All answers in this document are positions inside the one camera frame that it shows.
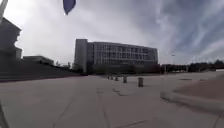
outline bollard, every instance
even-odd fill
[[[118,77],[117,76],[115,76],[115,81],[118,81]]]
[[[123,76],[123,83],[127,83],[127,77]]]
[[[142,77],[138,78],[138,87],[143,88],[143,78]]]

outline paved ground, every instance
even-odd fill
[[[10,128],[222,128],[216,115],[165,102],[162,90],[223,72],[144,76],[145,88],[97,76],[0,84]]]
[[[224,75],[220,75],[217,78],[201,81],[192,86],[181,87],[175,90],[175,92],[197,96],[206,99],[224,100]]]

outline sky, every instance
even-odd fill
[[[158,49],[159,63],[224,60],[224,0],[9,0],[4,16],[22,31],[23,55],[73,62],[75,39]]]

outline dark object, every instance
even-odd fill
[[[118,76],[115,76],[115,81],[119,81]]]
[[[127,83],[127,77],[123,76],[123,83]]]
[[[138,78],[138,87],[143,88],[143,78],[142,77]]]
[[[63,7],[67,15],[75,7],[75,5],[76,0],[63,0]]]

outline tree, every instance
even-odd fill
[[[214,67],[215,67],[216,69],[222,69],[222,68],[224,68],[224,63],[223,63],[223,61],[221,61],[221,60],[216,60],[215,63],[214,63]]]

